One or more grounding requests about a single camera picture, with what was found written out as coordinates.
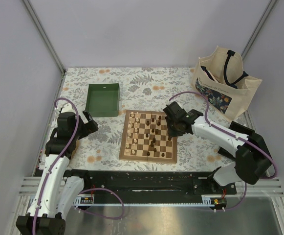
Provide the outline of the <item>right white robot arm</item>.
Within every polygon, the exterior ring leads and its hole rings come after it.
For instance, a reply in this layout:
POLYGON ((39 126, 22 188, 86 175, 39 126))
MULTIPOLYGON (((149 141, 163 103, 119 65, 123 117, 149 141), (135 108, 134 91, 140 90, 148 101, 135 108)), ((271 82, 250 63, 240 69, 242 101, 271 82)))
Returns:
POLYGON ((209 176, 208 189, 220 193, 230 183, 244 181, 254 185, 272 165, 262 136, 250 131, 248 134, 207 121, 207 116, 192 109, 186 112, 177 102, 163 109, 166 114, 168 134, 181 137, 196 135, 220 146, 225 154, 235 159, 235 164, 219 167, 209 176))

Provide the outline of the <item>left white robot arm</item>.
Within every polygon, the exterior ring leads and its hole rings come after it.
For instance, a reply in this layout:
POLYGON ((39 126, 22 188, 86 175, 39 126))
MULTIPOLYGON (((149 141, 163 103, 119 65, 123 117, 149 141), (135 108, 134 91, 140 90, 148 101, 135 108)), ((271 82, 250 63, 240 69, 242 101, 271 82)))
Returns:
POLYGON ((66 168, 75 154, 78 141, 98 131, 98 124, 88 111, 76 114, 71 104, 65 104, 57 117, 45 145, 45 163, 36 195, 25 215, 20 215, 16 227, 22 235, 62 235, 66 217, 77 197, 91 189, 86 171, 67 176, 60 188, 66 168))

